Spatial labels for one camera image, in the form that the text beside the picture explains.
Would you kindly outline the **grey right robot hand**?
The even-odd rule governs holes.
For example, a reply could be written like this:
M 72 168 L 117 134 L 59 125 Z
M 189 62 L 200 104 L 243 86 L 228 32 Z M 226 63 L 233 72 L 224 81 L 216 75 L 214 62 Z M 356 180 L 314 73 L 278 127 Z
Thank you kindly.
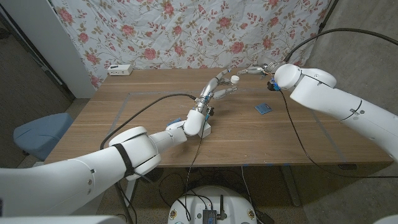
M 253 75 L 268 75 L 269 73 L 273 74 L 277 71 L 279 67 L 286 64 L 285 61 L 274 60 L 269 57 L 264 57 L 260 59 L 257 64 L 254 64 L 251 67 L 245 68 L 241 71 L 237 72 L 237 76 L 244 74 L 253 74 Z

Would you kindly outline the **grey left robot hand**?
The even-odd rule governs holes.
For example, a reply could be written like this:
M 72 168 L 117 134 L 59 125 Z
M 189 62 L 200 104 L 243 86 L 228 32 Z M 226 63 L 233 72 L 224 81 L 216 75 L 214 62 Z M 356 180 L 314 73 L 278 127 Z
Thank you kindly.
M 208 104 L 211 99 L 218 100 L 228 93 L 232 93 L 237 90 L 237 84 L 239 82 L 239 77 L 237 75 L 232 75 L 231 78 L 224 78 L 223 76 L 229 73 L 231 70 L 229 68 L 223 70 L 216 77 L 212 78 L 202 89 L 200 96 L 195 100 L 196 108 L 195 110 L 199 113 L 205 115 L 208 109 Z M 215 91 L 220 85 L 231 86 L 225 90 Z

